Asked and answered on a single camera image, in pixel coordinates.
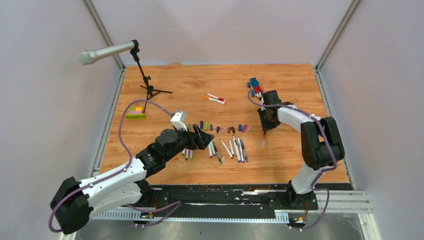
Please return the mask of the dark blue capped marker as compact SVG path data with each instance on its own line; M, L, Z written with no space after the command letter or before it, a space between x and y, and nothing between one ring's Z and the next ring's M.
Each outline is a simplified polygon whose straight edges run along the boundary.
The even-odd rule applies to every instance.
M214 149L214 145L213 145L213 142L212 141L210 142L209 147L210 147L210 150L211 150L212 155L215 156L216 155L216 151Z

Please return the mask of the red capped white marker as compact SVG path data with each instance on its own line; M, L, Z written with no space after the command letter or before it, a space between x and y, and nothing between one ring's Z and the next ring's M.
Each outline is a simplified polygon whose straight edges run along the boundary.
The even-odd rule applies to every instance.
M267 145L267 133L264 131L263 137L262 137L262 146L266 147L266 145Z

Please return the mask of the brown capped white marker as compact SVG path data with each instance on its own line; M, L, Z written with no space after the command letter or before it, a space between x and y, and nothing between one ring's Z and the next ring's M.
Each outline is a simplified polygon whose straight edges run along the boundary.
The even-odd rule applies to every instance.
M222 139L220 139L220 142L221 142L222 146L224 147L225 151L227 152L228 156L231 159L233 159L234 158L234 155L232 154L232 152L230 151L230 149L227 147L226 143Z

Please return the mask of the purple pen cap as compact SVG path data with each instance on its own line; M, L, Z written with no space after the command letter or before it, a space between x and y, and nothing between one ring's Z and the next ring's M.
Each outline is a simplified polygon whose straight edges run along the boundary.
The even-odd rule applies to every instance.
M245 125L243 126L243 128L242 128L242 132L244 133L244 132L247 130L247 128L248 128L248 125L247 125L247 124L245 124Z

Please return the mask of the black capped white marker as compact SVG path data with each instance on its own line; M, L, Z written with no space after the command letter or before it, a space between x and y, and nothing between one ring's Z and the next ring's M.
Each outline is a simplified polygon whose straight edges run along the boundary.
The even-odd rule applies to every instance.
M234 158L235 152L234 152L234 147L233 147L233 141L231 139L229 139L228 142L229 142L229 146L230 146L230 152L231 152L231 155L232 155L231 158Z

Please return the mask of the silver grey pen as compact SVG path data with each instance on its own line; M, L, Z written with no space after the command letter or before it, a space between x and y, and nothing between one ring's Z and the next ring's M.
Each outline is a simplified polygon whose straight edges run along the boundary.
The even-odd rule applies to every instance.
M222 161L222 158L221 158L221 156L220 156L220 154L219 154L219 151L218 151L218 149L217 149L217 147L216 147L215 142L214 142L214 141L212 141L211 143L212 143L213 150L214 150L214 152L215 152L215 156L217 157L217 159L218 159L219 163L220 163L220 164L222 164L222 163L223 163L223 161Z

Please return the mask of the blue capped white marker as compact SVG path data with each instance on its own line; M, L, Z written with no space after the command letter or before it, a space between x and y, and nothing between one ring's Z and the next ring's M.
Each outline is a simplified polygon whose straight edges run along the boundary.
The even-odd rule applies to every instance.
M237 162L238 163L241 163L242 162L242 159L241 159L241 156L240 156L240 152L239 152L239 148L238 148L238 143L237 143L237 140L236 140L236 138L235 138L234 135L232 136L232 141L233 141L234 152L236 154Z

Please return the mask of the orange capped white marker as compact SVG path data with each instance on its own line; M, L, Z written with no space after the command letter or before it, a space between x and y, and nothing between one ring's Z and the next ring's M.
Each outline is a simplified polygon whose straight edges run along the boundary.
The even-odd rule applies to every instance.
M216 98L207 97L207 96L204 96L203 98L205 100L208 100L208 101L211 101L211 102L215 102L215 103L218 103L218 104L222 104L222 105L225 105L226 104L225 101L222 101L222 100L219 100L219 99L216 99Z

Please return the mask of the grey capped marker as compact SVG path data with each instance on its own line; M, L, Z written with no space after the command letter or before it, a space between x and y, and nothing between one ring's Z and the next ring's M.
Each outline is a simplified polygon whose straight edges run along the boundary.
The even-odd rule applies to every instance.
M248 160L248 156L247 156L247 152L246 152L246 148L245 148L244 142L243 142L243 140L241 138L239 138L238 140L239 140L239 143L240 143L241 153L242 153L244 162L247 163L249 160Z

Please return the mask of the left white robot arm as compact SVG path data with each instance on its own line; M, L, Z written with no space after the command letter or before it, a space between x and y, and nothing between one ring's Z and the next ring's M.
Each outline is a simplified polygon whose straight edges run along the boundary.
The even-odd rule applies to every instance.
M49 204L50 230L68 235L111 209L135 203L149 206L153 193L146 179L163 170L183 150L205 150L214 138L196 124L191 131L165 129L126 163L95 177L65 179Z

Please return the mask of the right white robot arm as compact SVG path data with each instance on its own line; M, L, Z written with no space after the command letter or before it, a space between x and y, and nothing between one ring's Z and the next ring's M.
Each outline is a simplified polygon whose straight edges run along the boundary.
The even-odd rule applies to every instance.
M335 170L338 161L345 157L337 122L332 117L318 117L291 102L281 101L276 90L262 94L258 114L264 133L280 124L286 124L300 133L304 164L291 180L290 191L285 195L286 204L298 209L306 201L305 194L313 191L322 174Z

